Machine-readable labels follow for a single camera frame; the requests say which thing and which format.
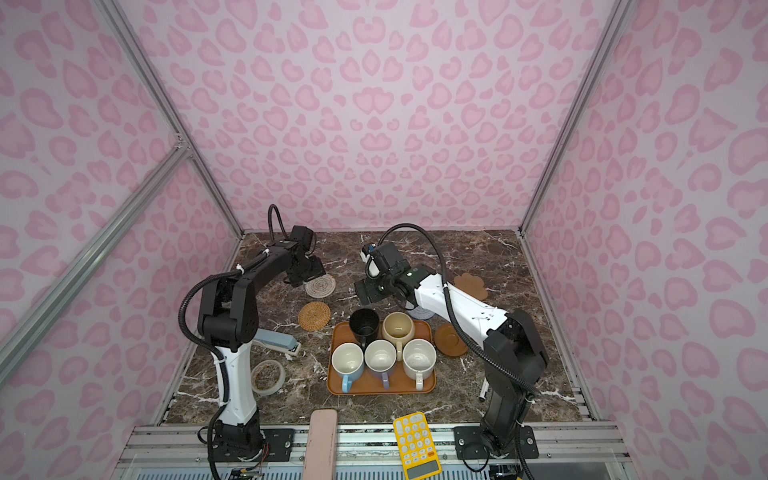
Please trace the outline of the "light blue woven coaster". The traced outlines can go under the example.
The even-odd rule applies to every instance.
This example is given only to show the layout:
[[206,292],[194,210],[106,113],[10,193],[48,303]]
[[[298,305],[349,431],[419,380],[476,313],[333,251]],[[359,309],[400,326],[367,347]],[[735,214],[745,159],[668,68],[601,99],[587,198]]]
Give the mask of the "light blue woven coaster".
[[434,312],[432,312],[431,310],[425,309],[423,307],[415,307],[409,310],[408,314],[412,318],[418,319],[418,320],[428,320],[435,315]]

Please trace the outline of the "white multicolour zigzag woven coaster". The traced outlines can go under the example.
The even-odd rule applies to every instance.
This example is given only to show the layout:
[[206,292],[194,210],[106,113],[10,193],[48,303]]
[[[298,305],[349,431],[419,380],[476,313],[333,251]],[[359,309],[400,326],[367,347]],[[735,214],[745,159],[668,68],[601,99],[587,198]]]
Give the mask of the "white multicolour zigzag woven coaster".
[[325,274],[305,284],[305,292],[314,299],[323,299],[332,295],[336,289],[336,280]]

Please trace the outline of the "round brown wooden coaster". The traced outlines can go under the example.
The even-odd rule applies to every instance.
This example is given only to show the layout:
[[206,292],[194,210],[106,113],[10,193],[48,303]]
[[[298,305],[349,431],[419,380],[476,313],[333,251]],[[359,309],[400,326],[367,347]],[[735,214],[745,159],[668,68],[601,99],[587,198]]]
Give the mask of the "round brown wooden coaster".
[[447,357],[457,358],[468,352],[467,345],[450,324],[444,324],[436,330],[434,342],[437,350]]

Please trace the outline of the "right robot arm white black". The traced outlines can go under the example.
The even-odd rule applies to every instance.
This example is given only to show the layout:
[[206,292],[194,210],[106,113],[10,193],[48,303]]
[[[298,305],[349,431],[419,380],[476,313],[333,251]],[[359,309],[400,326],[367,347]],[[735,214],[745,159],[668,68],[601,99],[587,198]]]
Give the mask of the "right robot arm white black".
[[460,340],[484,363],[490,397],[480,421],[482,441],[494,456],[522,451],[523,423],[549,364],[527,312],[492,307],[424,268],[366,277],[355,283],[355,293],[364,306],[392,297],[450,321]]

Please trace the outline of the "black mug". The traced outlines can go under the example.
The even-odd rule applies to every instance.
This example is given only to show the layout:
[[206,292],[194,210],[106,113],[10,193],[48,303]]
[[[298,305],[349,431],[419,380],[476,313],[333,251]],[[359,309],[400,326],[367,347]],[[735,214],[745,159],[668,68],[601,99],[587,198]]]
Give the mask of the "black mug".
[[379,326],[379,315],[373,309],[355,310],[349,318],[350,330],[363,351],[378,339]]

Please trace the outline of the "cork paw shaped coaster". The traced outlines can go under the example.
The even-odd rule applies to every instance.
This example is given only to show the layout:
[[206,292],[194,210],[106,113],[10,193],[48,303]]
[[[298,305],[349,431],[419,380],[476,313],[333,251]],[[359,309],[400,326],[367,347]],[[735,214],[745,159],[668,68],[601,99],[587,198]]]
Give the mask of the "cork paw shaped coaster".
[[473,298],[484,301],[488,298],[488,290],[484,280],[470,273],[463,273],[454,278],[454,285]]

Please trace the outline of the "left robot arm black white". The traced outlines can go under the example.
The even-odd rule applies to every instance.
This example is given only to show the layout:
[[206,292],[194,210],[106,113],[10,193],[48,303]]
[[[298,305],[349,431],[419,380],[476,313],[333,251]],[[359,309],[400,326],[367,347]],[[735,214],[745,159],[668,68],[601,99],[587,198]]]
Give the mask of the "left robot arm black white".
[[214,461],[252,459],[264,454],[266,441],[251,386],[250,355],[259,329],[257,295],[284,274],[292,287],[325,274],[313,254],[314,240],[279,240],[232,271],[201,286],[197,331],[214,359],[218,410],[209,421],[206,440]]

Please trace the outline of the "round tan rattan coaster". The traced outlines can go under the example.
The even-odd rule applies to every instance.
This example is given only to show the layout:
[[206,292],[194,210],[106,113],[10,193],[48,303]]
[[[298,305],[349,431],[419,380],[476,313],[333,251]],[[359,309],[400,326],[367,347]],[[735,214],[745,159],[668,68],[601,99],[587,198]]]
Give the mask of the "round tan rattan coaster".
[[298,325],[305,331],[318,331],[329,323],[331,316],[331,309],[326,303],[310,302],[299,311]]

